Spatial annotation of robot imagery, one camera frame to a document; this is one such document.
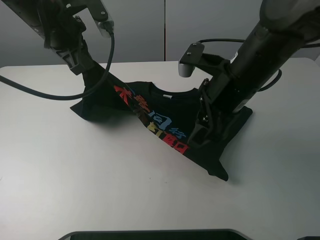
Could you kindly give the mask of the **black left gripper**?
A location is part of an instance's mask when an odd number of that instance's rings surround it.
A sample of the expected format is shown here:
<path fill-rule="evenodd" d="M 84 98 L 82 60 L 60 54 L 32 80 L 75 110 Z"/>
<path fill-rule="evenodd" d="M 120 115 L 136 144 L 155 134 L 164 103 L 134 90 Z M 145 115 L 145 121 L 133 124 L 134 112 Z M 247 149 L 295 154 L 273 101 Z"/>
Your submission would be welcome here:
<path fill-rule="evenodd" d="M 88 45 L 83 38 L 86 26 L 79 16 L 59 9 L 43 10 L 44 47 L 60 57 L 75 74 L 94 67 Z"/>

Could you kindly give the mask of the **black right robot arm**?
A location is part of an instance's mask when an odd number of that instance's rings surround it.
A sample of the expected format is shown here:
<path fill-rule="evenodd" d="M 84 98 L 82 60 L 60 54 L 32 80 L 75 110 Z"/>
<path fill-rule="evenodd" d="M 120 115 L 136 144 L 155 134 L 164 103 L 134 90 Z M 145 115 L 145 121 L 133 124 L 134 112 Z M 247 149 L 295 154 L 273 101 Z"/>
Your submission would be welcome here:
<path fill-rule="evenodd" d="M 212 75 L 199 88 L 200 108 L 188 144 L 229 141 L 252 115 L 246 103 L 281 76 L 282 65 L 307 43 L 320 38 L 317 0 L 264 0 L 259 22 L 233 60 L 214 64 L 215 56 L 201 54 L 193 65 Z"/>

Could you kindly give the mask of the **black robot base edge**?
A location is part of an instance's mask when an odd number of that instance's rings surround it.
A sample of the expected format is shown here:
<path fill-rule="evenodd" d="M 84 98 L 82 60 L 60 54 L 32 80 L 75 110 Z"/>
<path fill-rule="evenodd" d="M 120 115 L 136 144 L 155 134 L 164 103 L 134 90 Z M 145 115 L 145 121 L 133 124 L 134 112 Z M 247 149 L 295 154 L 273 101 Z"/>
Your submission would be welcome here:
<path fill-rule="evenodd" d="M 74 231 L 61 240 L 248 240 L 232 229 Z"/>

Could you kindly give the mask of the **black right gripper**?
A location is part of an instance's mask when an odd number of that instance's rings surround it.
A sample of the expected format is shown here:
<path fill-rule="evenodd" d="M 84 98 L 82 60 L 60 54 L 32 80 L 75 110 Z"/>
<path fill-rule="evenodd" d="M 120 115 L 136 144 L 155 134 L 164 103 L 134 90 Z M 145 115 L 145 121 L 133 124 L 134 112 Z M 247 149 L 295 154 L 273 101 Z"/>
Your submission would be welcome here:
<path fill-rule="evenodd" d="M 198 89 L 200 107 L 187 141 L 197 148 L 210 142 L 222 143 L 237 133 L 253 113 L 246 103 L 256 93 L 272 87 L 282 76 L 282 71 L 278 70 L 269 84 L 247 87 L 236 83 L 230 61 L 222 57 L 201 57 L 188 65 L 212 76 L 204 79 Z"/>

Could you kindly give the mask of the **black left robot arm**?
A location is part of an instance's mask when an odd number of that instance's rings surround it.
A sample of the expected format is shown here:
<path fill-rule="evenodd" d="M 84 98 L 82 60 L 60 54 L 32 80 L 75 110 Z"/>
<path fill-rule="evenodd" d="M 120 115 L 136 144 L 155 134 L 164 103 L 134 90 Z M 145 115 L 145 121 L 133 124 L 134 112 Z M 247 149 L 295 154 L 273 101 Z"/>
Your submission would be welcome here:
<path fill-rule="evenodd" d="M 4 0 L 3 3 L 33 29 L 69 69 L 79 75 L 94 67 L 83 38 L 87 29 L 62 0 Z"/>

